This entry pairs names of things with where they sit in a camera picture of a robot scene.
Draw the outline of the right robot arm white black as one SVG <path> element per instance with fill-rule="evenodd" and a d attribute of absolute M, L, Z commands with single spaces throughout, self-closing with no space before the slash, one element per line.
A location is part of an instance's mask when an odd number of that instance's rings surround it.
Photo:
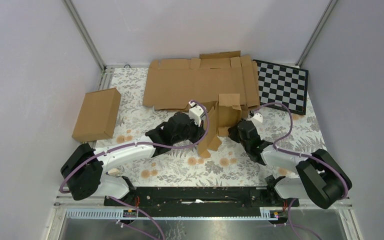
<path fill-rule="evenodd" d="M 273 206 L 286 199 L 309 199 L 316 206 L 328 209 L 347 196 L 353 184 L 334 158 L 324 149 L 298 153 L 275 148 L 272 142 L 261 139 L 251 120 L 241 120 L 228 129 L 228 137 L 243 146 L 248 157 L 263 166 L 286 169 L 297 178 L 280 177 L 267 184 L 267 201 Z"/>

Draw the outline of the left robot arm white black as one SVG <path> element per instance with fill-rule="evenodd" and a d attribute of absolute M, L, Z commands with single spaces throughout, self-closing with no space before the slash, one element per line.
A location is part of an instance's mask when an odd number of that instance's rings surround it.
<path fill-rule="evenodd" d="M 177 112 L 143 136 L 115 146 L 92 148 L 80 144 L 63 164 L 60 173 L 62 194 L 75 201 L 93 196 L 115 197 L 128 206 L 135 200 L 133 185 L 125 177 L 116 178 L 109 171 L 130 161 L 150 159 L 171 150 L 197 146 L 207 135 L 209 116 Z"/>

